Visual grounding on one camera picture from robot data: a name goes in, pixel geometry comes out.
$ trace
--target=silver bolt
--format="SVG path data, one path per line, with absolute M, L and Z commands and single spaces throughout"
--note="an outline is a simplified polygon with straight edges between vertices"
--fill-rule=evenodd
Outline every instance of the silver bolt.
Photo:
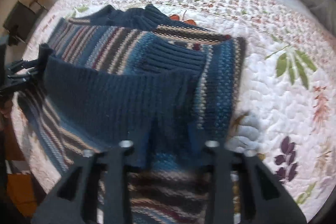
M 83 157 L 90 158 L 95 154 L 95 152 L 91 149 L 83 150 Z
M 219 142 L 217 142 L 217 141 L 206 141 L 205 146 L 209 147 L 209 148 L 218 147 Z
M 133 146 L 133 142 L 132 141 L 128 141 L 128 140 L 121 141 L 119 143 L 119 146 L 122 147 L 122 148 L 129 148 L 129 147 Z

